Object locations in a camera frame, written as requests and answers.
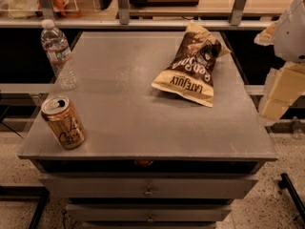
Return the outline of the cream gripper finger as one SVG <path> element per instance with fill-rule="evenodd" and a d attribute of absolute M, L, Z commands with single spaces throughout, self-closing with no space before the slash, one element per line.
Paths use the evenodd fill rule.
<path fill-rule="evenodd" d="M 275 27 L 277 22 L 274 21 L 270 26 L 260 32 L 254 39 L 255 44 L 260 46 L 270 46 L 274 43 Z"/>
<path fill-rule="evenodd" d="M 305 93 L 305 63 L 286 62 L 282 68 L 270 69 L 258 106 L 259 115 L 278 121 Z"/>

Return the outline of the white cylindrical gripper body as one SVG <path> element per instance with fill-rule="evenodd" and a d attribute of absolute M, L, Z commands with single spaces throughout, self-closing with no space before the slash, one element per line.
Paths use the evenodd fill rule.
<path fill-rule="evenodd" d="M 305 62 L 305 0 L 294 0 L 279 17 L 274 53 L 285 61 Z"/>

